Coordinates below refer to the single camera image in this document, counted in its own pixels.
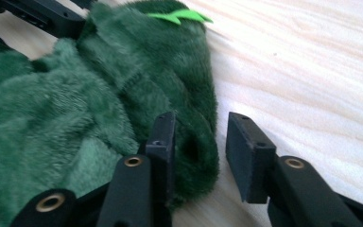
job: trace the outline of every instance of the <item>light wood table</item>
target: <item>light wood table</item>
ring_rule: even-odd
[[[229,112],[251,117],[278,154],[304,158],[363,203],[363,1],[183,2],[214,20],[206,25],[221,171],[214,192],[177,211],[174,226],[270,226],[265,205],[240,201],[225,161]],[[31,59],[56,41],[9,13],[0,36]]]

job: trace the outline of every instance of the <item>green plush fabric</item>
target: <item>green plush fabric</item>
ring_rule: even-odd
[[[204,26],[146,16],[183,8],[95,4],[79,40],[58,40],[36,61],[0,44],[0,226],[46,189],[79,197],[108,182],[169,111],[177,115],[173,205],[211,191],[216,97]]]

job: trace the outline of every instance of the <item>black clamp jaw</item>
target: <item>black clamp jaw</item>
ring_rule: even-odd
[[[363,205],[335,193],[303,159],[276,147],[248,117],[229,114],[226,157],[248,203],[268,203],[273,227],[363,227]]]
[[[171,227],[175,123],[173,113],[159,115],[138,153],[117,162],[112,180],[76,199],[66,189],[34,197],[12,227]]]
[[[88,9],[95,0],[72,0]],[[9,11],[24,21],[58,38],[76,39],[85,20],[55,0],[0,0],[0,13]]]

